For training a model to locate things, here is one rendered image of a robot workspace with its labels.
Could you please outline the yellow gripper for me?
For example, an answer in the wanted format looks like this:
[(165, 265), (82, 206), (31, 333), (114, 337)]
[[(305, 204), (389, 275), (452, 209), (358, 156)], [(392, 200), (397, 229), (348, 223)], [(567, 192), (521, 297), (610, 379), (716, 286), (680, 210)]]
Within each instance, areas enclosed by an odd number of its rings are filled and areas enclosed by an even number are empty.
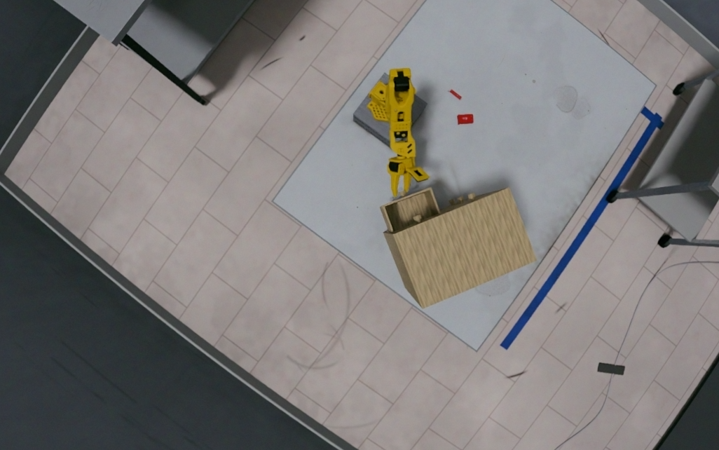
[(397, 156), (389, 158), (388, 160), (390, 162), (387, 164), (387, 168), (388, 173), (391, 176), (391, 189), (394, 197), (397, 197), (397, 188), (400, 175), (404, 175), (404, 190), (406, 191), (406, 193), (409, 190), (409, 185), (412, 177), (417, 182), (421, 182), (430, 178), (430, 176), (428, 176), (428, 174), (421, 167), (415, 168), (415, 157), (406, 158), (406, 156)]

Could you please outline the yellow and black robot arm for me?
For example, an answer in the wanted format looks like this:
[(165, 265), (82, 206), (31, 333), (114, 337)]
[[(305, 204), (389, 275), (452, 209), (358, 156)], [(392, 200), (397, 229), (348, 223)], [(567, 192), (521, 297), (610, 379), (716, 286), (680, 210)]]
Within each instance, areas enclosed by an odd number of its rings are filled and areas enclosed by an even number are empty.
[[(375, 120), (390, 123), (390, 147), (397, 156), (406, 158), (416, 156), (415, 141), (411, 136), (414, 94), (416, 89), (411, 83), (410, 69), (390, 69), (389, 83), (380, 82), (367, 105)], [(407, 138), (407, 141), (396, 142), (397, 138)]]

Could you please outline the wooden chest of drawers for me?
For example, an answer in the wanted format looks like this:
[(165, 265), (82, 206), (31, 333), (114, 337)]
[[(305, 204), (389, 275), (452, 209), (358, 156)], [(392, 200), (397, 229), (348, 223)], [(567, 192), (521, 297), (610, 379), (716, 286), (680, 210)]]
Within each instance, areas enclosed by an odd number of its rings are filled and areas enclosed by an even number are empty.
[(405, 289), (421, 308), (537, 261), (510, 188), (383, 232)]

